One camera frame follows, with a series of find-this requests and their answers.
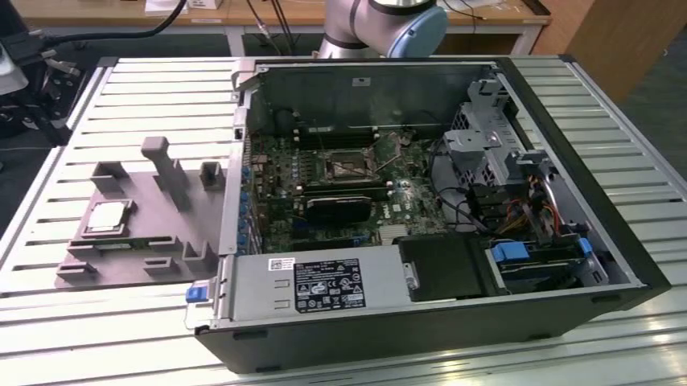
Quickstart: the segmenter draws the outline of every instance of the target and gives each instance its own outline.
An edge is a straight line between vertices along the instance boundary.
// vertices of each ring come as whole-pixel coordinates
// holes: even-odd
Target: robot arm
[[[428,56],[446,26],[436,0],[329,0],[318,58]]]

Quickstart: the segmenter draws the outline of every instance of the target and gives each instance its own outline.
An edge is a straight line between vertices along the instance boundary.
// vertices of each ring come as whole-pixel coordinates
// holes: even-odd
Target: blue latch
[[[190,287],[185,290],[185,302],[206,302],[206,286]]]
[[[524,243],[510,241],[500,243],[492,248],[493,260],[496,263],[502,261],[517,261],[529,259],[529,253]]]
[[[593,253],[593,250],[590,249],[589,241],[584,237],[580,237],[580,239],[577,240],[577,244],[580,245],[581,253],[584,254],[584,257],[589,257],[590,254]]]

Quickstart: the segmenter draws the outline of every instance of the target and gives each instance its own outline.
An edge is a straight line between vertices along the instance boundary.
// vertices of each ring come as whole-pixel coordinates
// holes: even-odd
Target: warning label
[[[293,264],[296,310],[304,314],[365,306],[357,259]]]

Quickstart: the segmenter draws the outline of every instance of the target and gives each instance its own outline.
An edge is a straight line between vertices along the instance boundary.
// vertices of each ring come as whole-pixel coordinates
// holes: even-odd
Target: white sticker
[[[293,263],[296,259],[286,257],[282,259],[269,259],[266,269],[270,271],[289,271],[293,270]]]
[[[372,84],[372,78],[353,78],[353,87],[368,87]]]

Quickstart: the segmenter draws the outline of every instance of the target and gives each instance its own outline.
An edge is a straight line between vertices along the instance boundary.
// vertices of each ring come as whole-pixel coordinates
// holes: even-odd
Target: circuit board
[[[250,142],[253,192],[261,213],[262,252],[282,253],[302,241],[350,240],[380,245],[378,229],[402,225],[408,234],[445,232],[426,178],[429,142],[412,140],[401,129],[380,130],[361,149],[300,150],[288,138],[258,136]],[[370,202],[369,218],[350,224],[309,224],[300,189],[369,181],[384,186],[384,199]]]

